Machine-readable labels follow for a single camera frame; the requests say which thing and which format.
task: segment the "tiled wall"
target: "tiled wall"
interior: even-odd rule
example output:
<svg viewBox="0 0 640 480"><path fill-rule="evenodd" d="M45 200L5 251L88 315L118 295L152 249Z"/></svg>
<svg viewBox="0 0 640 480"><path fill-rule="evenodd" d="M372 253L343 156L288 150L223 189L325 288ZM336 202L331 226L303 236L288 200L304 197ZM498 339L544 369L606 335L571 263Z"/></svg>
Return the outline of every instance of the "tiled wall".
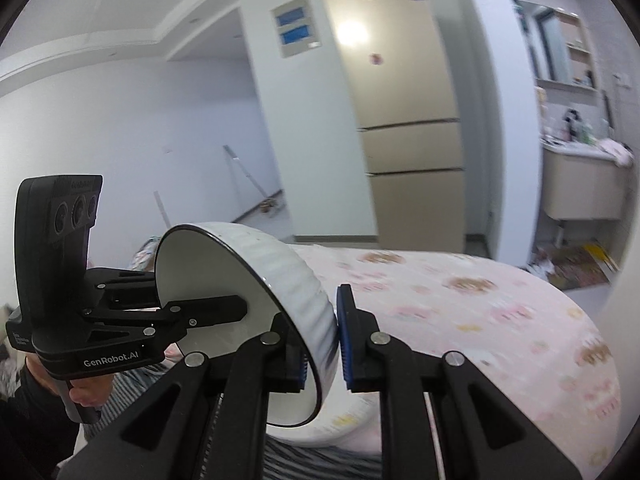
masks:
<svg viewBox="0 0 640 480"><path fill-rule="evenodd" d="M591 37L599 52L599 85L609 95L613 108L615 140L631 147L636 165L630 172L623 218L603 225L598 238L612 257L622 263L636 216L640 168L640 47L610 0L579 0ZM628 76L631 88L616 83L614 74Z"/></svg>
<svg viewBox="0 0 640 480"><path fill-rule="evenodd" d="M599 90L609 95L616 125L616 140L627 143L640 161L640 48L634 41L624 20L610 0L522 0L548 7L561 7L580 16L586 28L595 65ZM613 73L628 74L631 89L614 84ZM603 137L606 129L602 94L547 91L549 116L559 124L567 108L576 108L591 123L594 133ZM617 262L622 262L626 243L632 228L638 194L638 167L630 172L623 218L617 222L569 222L566 237L585 240L596 237L609 250ZM556 230L555 222L540 211L536 233L537 243L549 242Z"/></svg>

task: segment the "sink cabinet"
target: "sink cabinet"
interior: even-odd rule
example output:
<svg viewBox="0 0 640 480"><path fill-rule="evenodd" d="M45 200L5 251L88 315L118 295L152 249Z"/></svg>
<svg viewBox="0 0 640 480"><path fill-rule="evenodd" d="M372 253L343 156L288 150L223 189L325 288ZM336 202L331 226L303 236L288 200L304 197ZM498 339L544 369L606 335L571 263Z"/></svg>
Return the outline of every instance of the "sink cabinet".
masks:
<svg viewBox="0 0 640 480"><path fill-rule="evenodd" d="M617 220L630 168L543 150L542 208L555 220Z"/></svg>

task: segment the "floral bedsheet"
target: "floral bedsheet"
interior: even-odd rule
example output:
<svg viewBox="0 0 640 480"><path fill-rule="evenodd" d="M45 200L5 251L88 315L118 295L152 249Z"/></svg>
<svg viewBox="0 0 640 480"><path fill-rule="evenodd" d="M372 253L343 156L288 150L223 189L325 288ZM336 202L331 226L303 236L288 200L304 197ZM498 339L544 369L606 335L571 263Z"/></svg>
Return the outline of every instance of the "floral bedsheet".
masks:
<svg viewBox="0 0 640 480"><path fill-rule="evenodd" d="M291 247L332 301L350 283L358 307L414 350L464 352L585 480L607 465L620 417L616 366L594 323L561 291L472 256ZM380 450L377 421L340 445Z"/></svg>

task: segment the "blue display screen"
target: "blue display screen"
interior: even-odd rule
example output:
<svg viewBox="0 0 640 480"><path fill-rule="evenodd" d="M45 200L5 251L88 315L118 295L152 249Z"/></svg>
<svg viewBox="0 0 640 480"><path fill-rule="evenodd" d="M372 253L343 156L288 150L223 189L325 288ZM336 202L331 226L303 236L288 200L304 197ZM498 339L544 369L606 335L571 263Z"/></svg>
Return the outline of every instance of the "blue display screen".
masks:
<svg viewBox="0 0 640 480"><path fill-rule="evenodd" d="M305 17L305 9L298 7L297 9L290 10L281 14L276 19L278 20L278 27L284 27L285 25L291 25L291 23L297 20L303 20Z"/></svg>
<svg viewBox="0 0 640 480"><path fill-rule="evenodd" d="M308 25L302 25L302 27L294 28L293 30L280 35L280 37L282 38L282 44L285 45L304 40L305 38L309 38L310 36L311 31L309 30Z"/></svg>

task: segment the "black sleeve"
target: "black sleeve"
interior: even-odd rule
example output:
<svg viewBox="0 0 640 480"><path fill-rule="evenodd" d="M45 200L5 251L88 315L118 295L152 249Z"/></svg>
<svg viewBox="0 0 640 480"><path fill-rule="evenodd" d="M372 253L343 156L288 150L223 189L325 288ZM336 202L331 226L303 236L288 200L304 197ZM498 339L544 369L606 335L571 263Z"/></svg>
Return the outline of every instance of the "black sleeve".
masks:
<svg viewBox="0 0 640 480"><path fill-rule="evenodd" d="M26 367L20 372L15 395L2 404L5 433L27 462L50 478L56 464L73 454L79 424L68 419L62 400L40 386Z"/></svg>

